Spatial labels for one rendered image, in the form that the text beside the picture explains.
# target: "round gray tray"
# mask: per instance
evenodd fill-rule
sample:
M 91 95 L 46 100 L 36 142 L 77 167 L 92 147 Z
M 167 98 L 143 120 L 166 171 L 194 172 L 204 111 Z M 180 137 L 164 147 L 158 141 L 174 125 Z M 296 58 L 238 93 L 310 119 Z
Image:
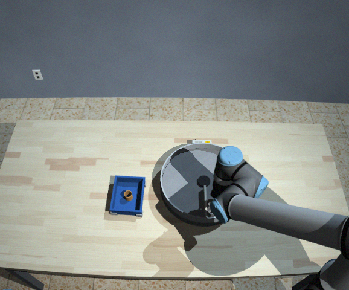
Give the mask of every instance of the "round gray tray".
M 214 144 L 188 144 L 174 151 L 161 169 L 162 198 L 182 221 L 196 225 L 219 224 L 210 212 L 213 200 L 213 174 L 222 147 Z M 197 184 L 201 176 L 209 178 L 207 200 L 204 188 Z

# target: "wood plank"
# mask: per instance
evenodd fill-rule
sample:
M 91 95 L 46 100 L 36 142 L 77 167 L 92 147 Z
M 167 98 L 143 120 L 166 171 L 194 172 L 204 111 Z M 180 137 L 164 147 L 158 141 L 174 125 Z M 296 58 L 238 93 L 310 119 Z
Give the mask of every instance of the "wood plank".
M 318 272 L 338 250 L 229 221 L 180 222 L 159 193 L 176 146 L 236 146 L 269 180 L 261 199 L 349 215 L 320 124 L 19 121 L 0 169 L 0 267 L 205 278 Z M 107 211 L 115 175 L 143 176 L 143 217 Z

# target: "blue joint cap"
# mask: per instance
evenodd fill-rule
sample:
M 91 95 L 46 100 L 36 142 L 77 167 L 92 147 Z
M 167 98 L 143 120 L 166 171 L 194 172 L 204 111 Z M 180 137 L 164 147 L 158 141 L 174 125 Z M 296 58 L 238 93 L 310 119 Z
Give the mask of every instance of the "blue joint cap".
M 222 148 L 217 156 L 217 161 L 223 166 L 235 166 L 243 160 L 242 151 L 235 146 Z
M 211 208 L 211 212 L 213 213 L 213 215 L 215 216 L 215 218 L 217 218 L 219 221 L 221 221 L 223 224 L 225 224 L 226 222 L 228 222 L 228 217 L 225 214 L 224 209 L 222 208 L 222 206 L 220 205 L 220 203 L 214 199 L 213 201 L 211 201 L 210 203 L 210 208 Z
M 259 198 L 261 196 L 261 194 L 264 192 L 264 190 L 267 188 L 268 185 L 269 185 L 269 181 L 264 176 L 262 176 L 258 190 L 257 190 L 254 198 Z

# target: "table leg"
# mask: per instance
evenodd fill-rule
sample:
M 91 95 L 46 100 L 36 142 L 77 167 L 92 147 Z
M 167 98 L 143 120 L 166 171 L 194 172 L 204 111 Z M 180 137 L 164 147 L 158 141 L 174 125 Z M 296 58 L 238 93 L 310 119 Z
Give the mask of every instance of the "table leg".
M 14 271 L 14 270 L 7 270 L 9 273 L 14 275 L 19 280 L 22 280 L 25 282 L 28 286 L 35 290 L 43 290 L 44 284 L 40 282 L 37 278 L 32 276 L 30 273 L 23 272 L 23 271 Z

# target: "electrical socket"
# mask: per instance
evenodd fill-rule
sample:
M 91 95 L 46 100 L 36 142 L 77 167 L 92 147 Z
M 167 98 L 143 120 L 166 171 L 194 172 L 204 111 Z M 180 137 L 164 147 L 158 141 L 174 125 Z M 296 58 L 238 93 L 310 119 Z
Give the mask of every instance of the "electrical socket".
M 42 73 L 40 72 L 39 69 L 33 69 L 32 73 L 33 73 L 33 75 L 35 77 L 35 80 L 42 80 L 43 79 Z

